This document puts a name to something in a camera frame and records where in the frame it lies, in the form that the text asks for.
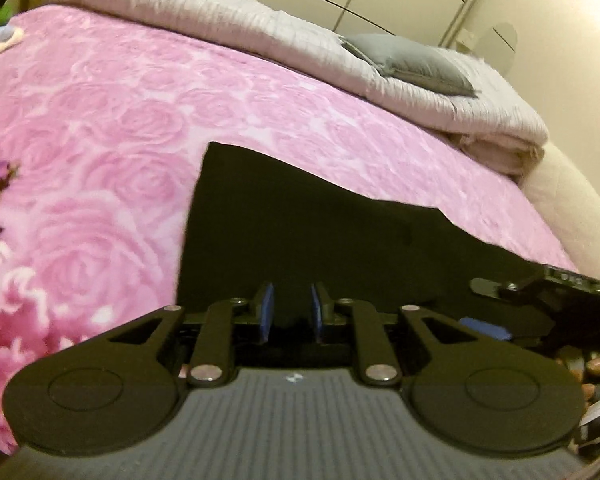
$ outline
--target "white logo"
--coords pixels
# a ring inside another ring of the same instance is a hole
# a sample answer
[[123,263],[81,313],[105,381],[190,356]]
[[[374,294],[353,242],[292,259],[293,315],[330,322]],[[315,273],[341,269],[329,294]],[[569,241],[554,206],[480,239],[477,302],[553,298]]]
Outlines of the white logo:
[[286,380],[293,384],[299,383],[300,381],[302,381],[302,379],[304,379],[304,376],[302,376],[301,374],[299,374],[297,372],[294,372],[294,373],[286,376]]

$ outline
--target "bolt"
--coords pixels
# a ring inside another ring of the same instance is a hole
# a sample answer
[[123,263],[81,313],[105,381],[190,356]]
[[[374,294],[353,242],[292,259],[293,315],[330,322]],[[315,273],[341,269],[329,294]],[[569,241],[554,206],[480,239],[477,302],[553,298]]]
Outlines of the bolt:
[[198,381],[217,381],[222,377],[222,368],[216,365],[198,365],[191,369],[191,377]]
[[365,370],[365,375],[374,381],[390,381],[398,375],[398,370],[391,365],[371,365]]

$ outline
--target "pink rose pattern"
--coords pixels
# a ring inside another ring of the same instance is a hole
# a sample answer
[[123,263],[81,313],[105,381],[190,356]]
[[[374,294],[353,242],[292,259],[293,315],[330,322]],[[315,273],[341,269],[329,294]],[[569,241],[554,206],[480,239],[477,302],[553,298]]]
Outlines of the pink rose pattern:
[[[275,63],[70,7],[14,18],[0,54],[0,398],[20,368],[171,303],[208,142],[573,269],[513,182],[363,100]],[[0,449],[15,443],[0,408]]]

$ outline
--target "folded duvet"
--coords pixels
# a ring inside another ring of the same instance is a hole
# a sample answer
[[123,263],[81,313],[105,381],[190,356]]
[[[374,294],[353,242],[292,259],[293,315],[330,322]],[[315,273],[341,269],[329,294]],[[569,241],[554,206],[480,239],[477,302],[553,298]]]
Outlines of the folded duvet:
[[527,174],[542,157],[547,129],[535,110],[485,62],[440,49],[478,97],[445,96],[384,78],[341,46],[336,33],[254,0],[45,0],[85,7],[279,62],[446,132],[467,155],[503,174]]

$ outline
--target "green-gray pillow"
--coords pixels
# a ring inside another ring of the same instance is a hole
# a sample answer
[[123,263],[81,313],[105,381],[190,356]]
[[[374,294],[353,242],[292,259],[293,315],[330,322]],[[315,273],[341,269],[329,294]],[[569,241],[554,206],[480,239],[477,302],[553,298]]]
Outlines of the green-gray pillow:
[[391,34],[356,34],[342,38],[342,46],[364,59],[381,76],[445,95],[475,97],[469,80],[433,49]]

